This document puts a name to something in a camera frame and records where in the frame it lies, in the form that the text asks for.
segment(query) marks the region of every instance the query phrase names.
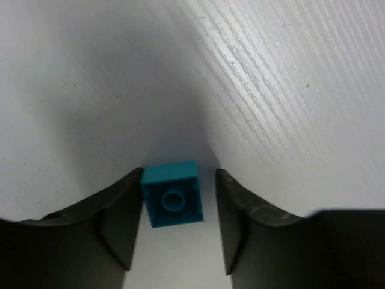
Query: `white background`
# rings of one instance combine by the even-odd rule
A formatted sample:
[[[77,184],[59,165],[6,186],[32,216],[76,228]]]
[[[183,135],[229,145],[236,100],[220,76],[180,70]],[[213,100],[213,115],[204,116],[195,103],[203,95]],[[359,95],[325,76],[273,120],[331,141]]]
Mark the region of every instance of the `white background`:
[[[208,180],[223,167],[300,216],[383,208],[384,9],[382,0],[0,0],[0,216],[39,218],[135,167],[191,159]],[[134,266],[153,262],[139,257],[151,247],[170,253],[158,255],[163,265],[172,252],[201,260],[178,246],[191,240],[211,260],[218,283],[207,288],[229,286],[209,183],[206,222],[163,235],[143,217]],[[172,270],[190,278],[184,288],[208,280],[208,267],[191,262],[187,275],[183,260],[158,279],[133,276],[135,288],[170,286],[161,276]]]

